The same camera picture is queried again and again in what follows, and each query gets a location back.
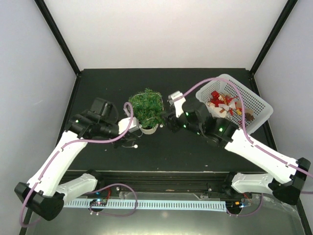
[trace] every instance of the green plant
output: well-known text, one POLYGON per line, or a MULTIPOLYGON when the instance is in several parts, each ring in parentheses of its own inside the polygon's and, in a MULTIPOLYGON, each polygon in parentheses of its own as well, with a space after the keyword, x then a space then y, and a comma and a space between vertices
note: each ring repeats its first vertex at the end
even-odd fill
POLYGON ((134 116, 143 129, 151 129, 163 123, 160 116, 163 111, 163 102, 159 92, 146 88, 144 92, 131 96, 129 102, 133 105, 134 116))

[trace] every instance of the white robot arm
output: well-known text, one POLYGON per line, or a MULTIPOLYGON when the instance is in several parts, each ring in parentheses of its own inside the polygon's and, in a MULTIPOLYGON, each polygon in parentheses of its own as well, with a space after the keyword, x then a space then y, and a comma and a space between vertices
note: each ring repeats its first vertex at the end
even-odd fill
POLYGON ((298 202, 306 175, 289 164, 308 171, 311 164, 308 160, 287 157, 248 135, 253 143, 251 144, 244 131, 237 125, 224 118, 212 118, 204 103, 195 98, 186 100, 182 96, 179 91, 171 94, 168 98, 172 111, 163 115, 167 126, 173 132, 180 128, 192 131, 206 138, 209 144, 236 153, 267 172, 235 174, 231 187, 236 192, 268 193, 291 205, 298 202), (274 159, 268 153, 279 157, 287 164, 274 159))
MULTIPOLYGON (((65 184, 59 185, 59 183, 75 157, 86 147, 88 140, 93 137, 115 138, 127 130, 130 117, 118 123, 117 120, 108 121, 112 106, 113 104, 97 98, 90 110, 70 119, 66 131, 63 132, 60 141, 43 166, 27 184, 20 182, 14 189, 22 202, 31 193, 27 207, 44 219, 52 220, 60 213, 64 204, 96 189, 102 178, 100 173, 93 170, 65 184)), ((133 117, 128 132, 137 129, 139 129, 139 122, 133 117)), ((123 137, 114 144, 123 144, 126 141, 128 138, 123 137)))

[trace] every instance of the black tabletop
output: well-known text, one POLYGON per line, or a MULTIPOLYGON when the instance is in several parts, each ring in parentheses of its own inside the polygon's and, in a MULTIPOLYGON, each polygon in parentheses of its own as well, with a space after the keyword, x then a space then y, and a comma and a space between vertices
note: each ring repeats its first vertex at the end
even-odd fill
MULTIPOLYGON (((245 69, 88 69, 72 104, 71 115, 90 108, 96 97, 113 102, 124 115, 123 104, 145 88, 158 91, 166 102, 175 91, 185 92, 197 82, 227 73, 250 88, 249 73, 245 69)), ((195 96, 196 89, 189 97, 195 96)), ((267 143, 263 128, 254 138, 267 143)), ((111 171, 210 171, 261 172, 246 159, 224 149, 207 145, 205 140, 188 131, 173 134, 166 127, 152 135, 143 135, 139 148, 114 149, 112 144, 89 143, 76 157, 69 170, 111 171)))

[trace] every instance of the wire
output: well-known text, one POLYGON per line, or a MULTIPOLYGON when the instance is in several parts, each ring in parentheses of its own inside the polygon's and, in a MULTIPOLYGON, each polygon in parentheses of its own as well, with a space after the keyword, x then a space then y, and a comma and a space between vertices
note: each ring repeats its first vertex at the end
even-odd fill
MULTIPOLYGON (((124 135, 126 135, 126 133, 128 132, 132 122, 133 122, 133 117, 134 117, 134 111, 133 111, 133 107, 132 107, 132 104, 130 102, 126 102, 124 104, 124 109, 127 108, 127 106, 130 108, 130 111, 131 111, 131 118, 130 118, 130 122, 126 128, 126 130, 120 134, 118 137, 115 137, 114 139, 111 139, 111 140, 103 140, 103 141, 100 141, 100 140, 84 140, 84 139, 81 139, 81 140, 75 140, 75 141, 70 141, 68 143, 65 143, 61 149, 64 150, 64 148, 72 143, 77 143, 77 142, 87 142, 87 143, 112 143, 114 141, 118 141, 120 140, 121 138, 123 138, 124 135)), ((28 192, 27 196, 25 197, 24 199, 24 202, 23 202, 23 205, 22 205, 22 209, 21 209, 21 212, 20 212, 20 218, 19 218, 19 221, 20 221, 20 225, 23 227, 23 228, 28 228, 30 226, 33 226, 35 225, 37 222, 39 222, 40 218, 37 219, 36 221, 34 221, 33 223, 31 224, 24 224, 23 223, 23 214, 24 214, 24 211, 25 211, 25 208, 26 208, 26 204, 31 196, 31 194, 33 193, 33 191, 35 190, 36 186, 38 185, 38 183, 40 182, 40 180, 43 178, 44 176, 44 173, 47 171, 48 167, 51 165, 52 161, 57 157, 57 155, 60 153, 60 151, 57 151, 53 157, 50 159, 50 161, 46 164, 46 166, 44 167, 43 171, 41 172, 41 174, 39 175, 38 177, 38 182, 34 184, 34 186, 31 188, 31 190, 28 192)))
MULTIPOLYGON (((186 93, 184 93, 182 96, 180 96, 180 97, 174 99, 173 102, 175 102, 175 101, 177 101, 177 100, 179 100, 179 99, 181 99, 181 98, 183 98, 183 97, 189 95, 195 88, 197 88, 198 86, 202 85, 203 83, 207 83, 207 82, 210 82, 210 81, 223 81, 223 82, 229 84, 230 86, 232 86, 232 87, 235 89, 236 93, 237 93, 238 96, 239 96, 239 100, 240 100, 241 103, 242 103, 242 128, 243 128, 243 131, 244 131, 244 135, 245 135, 246 139, 249 141, 249 143, 253 144, 253 141, 249 138, 249 136, 248 136, 248 134, 247 134, 247 132, 246 132, 246 125, 245 125, 245 120, 246 120, 246 118, 245 118, 244 99, 242 98, 242 96, 241 96, 240 91, 238 90, 238 88, 237 88, 232 82, 230 82, 229 80, 227 80, 227 79, 225 79, 225 78, 221 78, 221 77, 207 78, 207 79, 205 79, 205 80, 203 80, 203 81, 201 81, 201 82, 198 82, 196 85, 194 85, 192 88, 190 88, 190 89, 189 89, 186 93)), ((260 146, 258 146, 258 145, 254 145, 254 146, 255 146, 256 148, 260 149, 262 152, 264 152, 264 153, 270 155, 270 156, 273 157, 274 159, 276 159, 276 160, 280 161, 281 163, 285 164, 286 166, 290 166, 291 168, 294 168, 294 169, 296 169, 297 171, 300 171, 301 173, 304 173, 304 174, 306 174, 307 176, 313 178, 313 174, 309 173, 308 171, 305 171, 305 170, 303 170, 303 169, 301 169, 301 168, 299 168, 299 167, 297 167, 297 166, 295 166, 295 165, 288 164, 288 162, 286 162, 286 161, 280 159, 279 157, 277 157, 277 156, 271 154, 270 152, 266 151, 265 149, 263 149, 262 147, 260 147, 260 146)))
POLYGON ((125 184, 111 184, 111 185, 105 186, 104 188, 101 188, 101 189, 98 189, 98 190, 95 190, 95 191, 92 191, 92 192, 88 192, 86 194, 92 194, 92 193, 100 192, 100 191, 103 191, 103 190, 105 190, 107 188, 111 188, 113 186, 123 186, 123 187, 126 187, 134 194, 134 197, 135 197, 135 206, 134 206, 134 208, 128 214, 111 214, 111 213, 104 213, 104 212, 98 212, 98 213, 99 214, 108 215, 108 216, 114 216, 114 217, 127 217, 127 216, 130 216, 130 215, 134 214, 136 209, 137 209, 137 206, 138 206, 138 198, 137 198, 137 194, 135 193, 135 191, 131 187, 129 187, 128 185, 125 185, 125 184))
POLYGON ((141 135, 140 135, 140 136, 138 136, 138 135, 134 134, 134 135, 135 135, 135 136, 137 136, 138 138, 142 137, 142 135, 143 135, 143 132, 142 132, 142 130, 141 130, 141 129, 140 129, 140 131, 141 131, 141 135))
POLYGON ((313 194, 313 192, 302 191, 301 194, 313 194))
POLYGON ((110 188, 108 188, 107 189, 109 192, 108 192, 108 195, 107 195, 107 200, 110 198, 110 196, 111 196, 111 189, 110 188))
POLYGON ((236 216, 236 217, 247 217, 247 216, 251 216, 251 215, 256 214, 256 213, 261 209, 261 207, 262 207, 262 205, 263 205, 263 200, 264 200, 264 199, 263 199, 263 194, 261 193, 261 200, 260 200, 260 204, 259 204, 258 208, 257 208, 255 211, 253 211, 253 212, 251 212, 251 213, 249 213, 249 214, 232 214, 232 213, 229 212, 228 209, 226 209, 226 211, 227 211, 227 213, 228 213, 230 216, 236 216))
POLYGON ((245 196, 246 199, 248 199, 248 201, 252 204, 252 201, 250 198, 247 197, 247 195, 245 193, 243 193, 243 195, 245 196))

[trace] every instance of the white wall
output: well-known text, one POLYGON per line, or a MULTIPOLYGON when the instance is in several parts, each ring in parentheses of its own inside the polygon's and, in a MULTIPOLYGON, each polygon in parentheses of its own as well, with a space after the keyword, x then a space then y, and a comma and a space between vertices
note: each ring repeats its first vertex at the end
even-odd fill
POLYGON ((34 0, 0 8, 0 233, 19 233, 26 182, 51 153, 75 75, 34 0))
POLYGON ((287 0, 45 0, 81 69, 250 69, 287 0))
MULTIPOLYGON (((256 73, 262 97, 274 108, 269 119, 278 150, 307 158, 313 172, 313 1, 300 0, 256 73)), ((313 191, 308 178, 304 190, 313 191)), ((301 200, 313 229, 313 195, 301 200)))

